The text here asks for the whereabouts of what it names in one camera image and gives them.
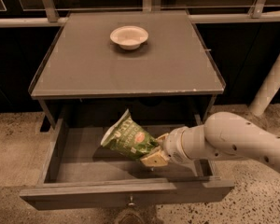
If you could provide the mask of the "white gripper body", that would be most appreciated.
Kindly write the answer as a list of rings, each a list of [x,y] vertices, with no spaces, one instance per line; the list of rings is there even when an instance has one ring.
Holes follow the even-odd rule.
[[[184,164],[205,158],[205,138],[203,126],[181,127],[172,130],[165,141],[163,149],[170,161]]]

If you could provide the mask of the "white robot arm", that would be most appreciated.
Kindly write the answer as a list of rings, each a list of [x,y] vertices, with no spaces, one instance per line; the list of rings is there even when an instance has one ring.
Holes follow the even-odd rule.
[[[215,113],[203,125],[174,129],[158,141],[161,145],[141,158],[147,167],[248,158],[280,174],[280,137],[230,112]]]

